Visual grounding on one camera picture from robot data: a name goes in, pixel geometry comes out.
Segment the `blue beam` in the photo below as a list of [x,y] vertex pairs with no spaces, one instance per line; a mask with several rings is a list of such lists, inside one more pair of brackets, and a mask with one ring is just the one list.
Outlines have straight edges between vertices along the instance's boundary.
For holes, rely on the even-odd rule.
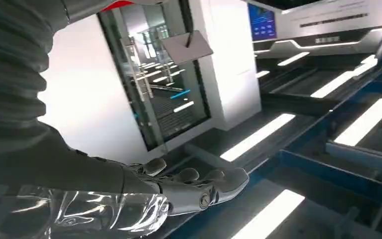
[[288,167],[299,168],[305,173],[382,204],[382,183],[285,150],[281,151],[281,158],[282,163]]

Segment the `ceiling light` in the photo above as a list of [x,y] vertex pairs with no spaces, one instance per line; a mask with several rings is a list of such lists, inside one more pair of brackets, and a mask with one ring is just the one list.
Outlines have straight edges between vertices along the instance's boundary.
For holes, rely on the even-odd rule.
[[284,190],[232,239],[267,238],[304,199],[304,196]]
[[160,82],[160,81],[163,81],[163,80],[166,80],[167,79],[167,76],[163,76],[163,77],[160,77],[160,78],[157,78],[155,80],[153,80],[154,83],[157,83],[157,82]]
[[314,92],[311,95],[311,97],[324,98],[328,94],[332,93],[335,89],[339,88],[341,85],[346,83],[348,80],[352,79],[353,76],[354,76],[353,71],[347,71],[343,73],[342,75],[338,76],[333,81],[329,82],[327,85],[323,86],[322,88]]
[[255,75],[255,77],[257,77],[257,79],[258,79],[258,78],[260,78],[260,77],[263,77],[263,76],[267,75],[268,73],[270,73],[270,71],[260,71],[260,72],[258,72],[258,73]]
[[365,59],[361,62],[361,64],[367,64],[367,63],[370,63],[371,61],[374,61],[375,58],[376,58],[376,55],[371,55],[371,56],[365,58]]
[[297,60],[301,59],[302,57],[304,57],[304,56],[306,56],[306,55],[308,55],[308,54],[309,54],[309,52],[301,52],[301,53],[299,53],[299,54],[296,55],[296,56],[292,56],[291,58],[289,58],[289,59],[287,59],[287,60],[285,60],[285,61],[280,62],[280,63],[278,64],[278,66],[287,66],[287,65],[289,65],[290,63],[292,63],[292,62],[294,62],[294,61],[297,61]]
[[369,69],[371,69],[371,68],[373,68],[374,66],[376,66],[378,62],[379,62],[379,60],[375,58],[375,59],[369,61],[368,63],[359,66],[358,68],[356,68],[356,69],[354,70],[354,76],[362,75],[363,73],[365,73],[365,72],[368,71]]
[[152,64],[151,66],[146,66],[146,67],[144,67],[144,69],[150,69],[150,68],[152,68],[152,67],[159,66],[159,65],[161,65],[161,64],[160,64],[160,63]]
[[182,105],[182,106],[180,106],[180,107],[174,109],[173,112],[177,113],[177,112],[179,112],[179,111],[181,111],[181,110],[184,110],[184,109],[190,107],[190,106],[193,105],[193,104],[194,104],[193,101],[188,102],[188,103],[186,103],[186,104],[184,104],[184,105]]
[[145,75],[144,77],[140,77],[140,78],[138,78],[138,80],[142,80],[142,79],[145,79],[146,77],[150,77],[150,76],[157,75],[158,73],[161,73],[161,71],[154,71],[153,73],[150,73],[150,74],[148,74],[148,75]]
[[355,146],[380,120],[382,120],[382,99],[376,101],[355,122],[351,124],[337,139],[336,143]]
[[177,72],[175,72],[175,73],[170,74],[170,76],[177,76],[177,75],[179,75],[181,72],[184,72],[184,71],[186,71],[186,70],[180,70],[180,71],[177,71]]
[[150,65],[153,65],[153,64],[155,64],[155,62],[143,64],[143,65],[141,65],[141,67],[147,67],[147,66],[150,66]]
[[231,149],[220,155],[222,159],[225,159],[229,162],[234,161],[239,156],[256,146],[258,143],[263,141],[269,135],[274,133],[276,130],[287,124],[295,118],[295,115],[282,114],[272,120],[270,123],[266,124],[264,127],[257,130],[255,133],[251,134],[246,139],[242,140],[237,145],[233,146]]

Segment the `robotic hand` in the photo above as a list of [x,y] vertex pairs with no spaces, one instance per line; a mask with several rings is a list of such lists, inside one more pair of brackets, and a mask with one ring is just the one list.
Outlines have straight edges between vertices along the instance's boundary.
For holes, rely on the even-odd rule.
[[[37,120],[45,105],[40,72],[55,32],[114,0],[0,0],[0,238],[134,238],[167,216],[198,212],[235,197],[240,168],[194,169],[157,177],[166,165],[123,165],[72,150]],[[163,3],[165,0],[134,0]]]

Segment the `blue screen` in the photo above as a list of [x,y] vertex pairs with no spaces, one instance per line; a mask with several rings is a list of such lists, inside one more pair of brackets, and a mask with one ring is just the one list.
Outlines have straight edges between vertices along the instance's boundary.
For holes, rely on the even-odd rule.
[[277,38],[274,12],[248,4],[253,41]]

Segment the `glass door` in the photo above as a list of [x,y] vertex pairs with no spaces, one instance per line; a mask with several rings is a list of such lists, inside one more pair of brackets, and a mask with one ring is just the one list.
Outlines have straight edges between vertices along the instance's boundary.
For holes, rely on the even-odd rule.
[[[166,7],[179,5],[171,1]],[[135,4],[100,13],[149,150],[210,117],[197,63],[176,65],[162,47],[161,39],[185,32],[181,12],[174,14],[166,22],[161,6]]]

